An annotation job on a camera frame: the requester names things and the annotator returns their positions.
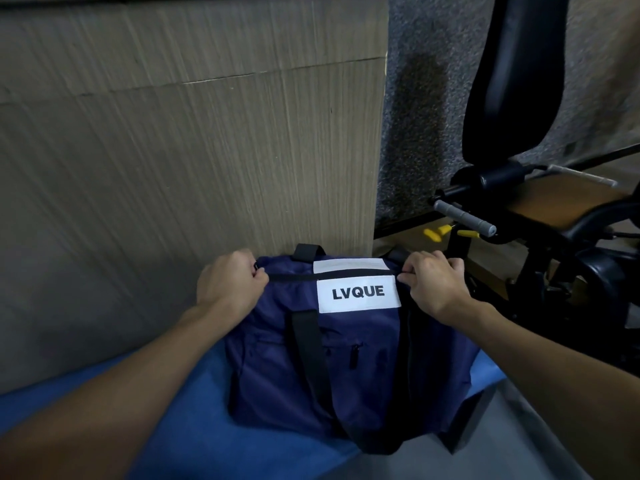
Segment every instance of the hand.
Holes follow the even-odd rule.
[[[398,275],[411,287],[420,309],[445,325],[455,325],[456,309],[472,300],[465,284],[465,262],[445,258],[441,251],[412,253]]]
[[[235,327],[251,312],[269,282],[264,268],[256,271],[254,264],[253,254],[245,249],[206,266],[198,279],[196,306],[183,320],[215,315],[217,320],[224,319],[228,330]]]

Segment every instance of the black padded backrest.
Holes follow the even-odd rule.
[[[495,0],[462,136],[466,161],[494,166],[537,146],[564,88],[569,0]]]

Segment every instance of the zipper pull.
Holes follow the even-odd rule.
[[[360,354],[360,346],[354,345],[351,347],[351,355],[349,357],[349,368],[355,369],[358,366],[358,355]]]

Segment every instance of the gym bag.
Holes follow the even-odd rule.
[[[396,281],[407,256],[333,258],[299,244],[293,256],[258,258],[269,284],[225,338],[232,418],[374,454],[446,431],[479,348]]]

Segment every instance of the blue surface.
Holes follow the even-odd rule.
[[[86,380],[120,356],[0,395],[0,434]],[[467,396],[504,378],[480,352]],[[132,478],[311,479],[358,453],[344,440],[320,441],[287,431],[237,426],[227,413],[228,368],[222,343],[197,364],[136,460]]]

